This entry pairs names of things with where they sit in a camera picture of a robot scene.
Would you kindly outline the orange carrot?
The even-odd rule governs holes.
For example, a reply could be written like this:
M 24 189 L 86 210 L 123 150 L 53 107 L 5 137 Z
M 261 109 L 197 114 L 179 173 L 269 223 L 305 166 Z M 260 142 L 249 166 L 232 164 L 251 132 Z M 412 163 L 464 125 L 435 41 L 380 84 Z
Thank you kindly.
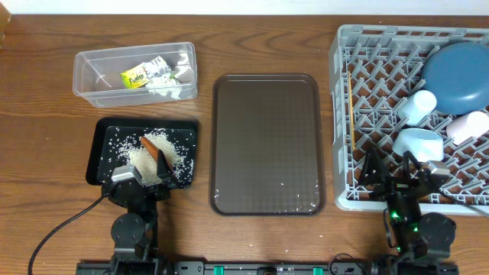
M 141 137 L 140 140 L 144 149 L 150 154 L 150 156 L 156 162 L 157 172 L 171 173 L 172 167 L 169 161 L 166 159 L 164 152 L 161 149 L 159 149 L 156 145 L 154 145 L 146 137 Z

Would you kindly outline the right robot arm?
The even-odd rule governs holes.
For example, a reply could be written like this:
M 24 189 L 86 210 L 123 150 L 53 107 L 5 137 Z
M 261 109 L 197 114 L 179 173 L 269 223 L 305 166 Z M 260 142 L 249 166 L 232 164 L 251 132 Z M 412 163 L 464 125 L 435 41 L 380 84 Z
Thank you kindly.
M 402 175 L 394 176 L 378 152 L 370 148 L 358 184 L 371 186 L 369 198 L 384 201 L 383 211 L 387 243 L 397 250 L 368 264 L 366 274 L 456 275 L 455 264 L 444 263 L 450 257 L 455 240 L 455 222 L 447 216 L 421 213 L 419 200 L 440 190 L 449 177 L 441 161 L 420 163 L 410 151 L 403 153 Z

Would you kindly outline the pile of white rice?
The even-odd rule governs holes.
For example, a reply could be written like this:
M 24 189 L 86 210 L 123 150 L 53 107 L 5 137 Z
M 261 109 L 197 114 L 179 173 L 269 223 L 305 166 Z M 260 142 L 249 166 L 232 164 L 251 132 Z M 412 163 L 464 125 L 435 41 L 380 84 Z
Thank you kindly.
M 160 183 L 157 163 L 141 144 L 142 137 L 163 151 L 178 182 L 177 187 L 189 187 L 193 181 L 196 132 L 174 128 L 109 127 L 104 137 L 96 182 L 106 182 L 116 167 L 131 164 L 141 174 L 143 184 Z

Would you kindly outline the pink cup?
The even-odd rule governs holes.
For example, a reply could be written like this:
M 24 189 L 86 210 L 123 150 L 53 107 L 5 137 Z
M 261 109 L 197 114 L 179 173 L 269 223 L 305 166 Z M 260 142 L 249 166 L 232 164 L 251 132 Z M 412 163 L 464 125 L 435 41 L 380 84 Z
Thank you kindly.
M 453 144 L 459 145 L 470 138 L 479 138 L 488 131 L 488 115 L 481 112 L 471 112 L 456 118 L 449 123 L 446 134 L 453 139 Z

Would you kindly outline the yellow green snack wrapper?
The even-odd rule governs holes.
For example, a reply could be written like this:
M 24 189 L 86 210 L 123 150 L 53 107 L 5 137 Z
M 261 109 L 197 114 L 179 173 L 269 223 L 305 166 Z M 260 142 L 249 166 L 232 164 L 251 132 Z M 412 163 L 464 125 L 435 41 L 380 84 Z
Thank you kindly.
M 167 62 L 158 56 L 151 61 L 140 63 L 139 65 L 120 73 L 125 88 L 140 88 L 154 79 L 168 79 L 171 75 L 171 67 Z

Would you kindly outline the light blue cup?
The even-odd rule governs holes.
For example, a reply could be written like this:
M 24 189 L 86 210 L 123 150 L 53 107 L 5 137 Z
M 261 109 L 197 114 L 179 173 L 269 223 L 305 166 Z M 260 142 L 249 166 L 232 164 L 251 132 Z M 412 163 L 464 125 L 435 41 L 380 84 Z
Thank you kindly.
M 398 111 L 401 119 L 407 118 L 406 124 L 415 126 L 419 124 L 436 107 L 436 96 L 428 90 L 419 90 L 410 96 Z

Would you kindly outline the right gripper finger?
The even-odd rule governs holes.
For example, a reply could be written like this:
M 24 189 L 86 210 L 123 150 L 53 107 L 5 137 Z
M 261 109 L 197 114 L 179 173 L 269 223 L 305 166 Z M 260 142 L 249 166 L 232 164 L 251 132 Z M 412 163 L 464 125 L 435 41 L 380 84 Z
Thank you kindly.
M 416 170 L 419 170 L 421 168 L 420 162 L 413 156 L 413 154 L 409 150 L 406 150 L 403 153 L 403 164 L 402 164 L 403 178 L 405 180 L 411 179 L 411 172 L 410 172 L 411 166 L 414 166 Z
M 358 184 L 360 186 L 385 186 L 390 183 L 390 172 L 374 148 L 366 150 L 364 165 Z

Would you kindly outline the white tissue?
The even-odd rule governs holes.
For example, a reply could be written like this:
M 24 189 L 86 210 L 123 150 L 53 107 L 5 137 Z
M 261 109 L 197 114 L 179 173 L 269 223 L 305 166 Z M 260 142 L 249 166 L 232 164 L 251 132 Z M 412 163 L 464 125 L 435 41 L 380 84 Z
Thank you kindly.
M 183 99 L 183 87 L 181 84 L 190 83 L 193 80 L 194 71 L 190 66 L 176 66 L 170 74 L 153 78 L 146 87 L 148 92 L 169 96 L 172 99 Z

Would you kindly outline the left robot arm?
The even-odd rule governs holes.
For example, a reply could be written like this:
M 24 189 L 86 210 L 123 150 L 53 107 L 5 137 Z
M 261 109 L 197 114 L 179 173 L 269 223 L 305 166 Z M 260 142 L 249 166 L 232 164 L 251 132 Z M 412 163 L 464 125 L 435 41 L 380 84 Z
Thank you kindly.
M 158 252 L 157 203 L 170 198 L 173 174 L 162 150 L 156 151 L 157 175 L 162 182 L 142 184 L 141 174 L 133 165 L 117 167 L 111 180 L 102 186 L 102 194 L 126 209 L 111 228 L 115 243 L 110 274 L 165 274 L 167 262 Z

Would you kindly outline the dark blue bowl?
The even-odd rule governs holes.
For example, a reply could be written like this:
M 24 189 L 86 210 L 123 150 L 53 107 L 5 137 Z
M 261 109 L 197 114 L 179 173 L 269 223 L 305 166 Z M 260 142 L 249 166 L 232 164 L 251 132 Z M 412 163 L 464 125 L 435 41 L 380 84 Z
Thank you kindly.
M 456 43 L 434 53 L 423 66 L 423 88 L 436 99 L 436 111 L 464 115 L 488 106 L 488 47 Z

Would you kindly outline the wooden chopstick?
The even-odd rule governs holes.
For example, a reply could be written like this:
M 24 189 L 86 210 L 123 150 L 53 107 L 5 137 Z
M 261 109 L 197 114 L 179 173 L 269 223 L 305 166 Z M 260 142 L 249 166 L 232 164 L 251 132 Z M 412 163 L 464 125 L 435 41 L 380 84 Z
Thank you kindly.
M 351 150 L 352 152 L 356 150 L 355 145 L 355 116 L 354 116 L 354 108 L 352 102 L 352 90 L 351 90 L 351 73 L 347 72 L 348 77 L 348 113 L 349 113 L 349 121 L 350 121 L 350 136 L 351 136 Z

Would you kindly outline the light blue small bowl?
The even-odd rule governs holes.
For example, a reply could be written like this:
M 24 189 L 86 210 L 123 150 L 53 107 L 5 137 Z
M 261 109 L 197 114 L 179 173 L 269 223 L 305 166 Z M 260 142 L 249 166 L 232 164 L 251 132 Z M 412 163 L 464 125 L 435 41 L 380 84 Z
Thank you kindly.
M 409 151 L 419 162 L 441 161 L 444 158 L 443 139 L 422 128 L 403 129 L 393 143 L 393 152 L 399 156 Z

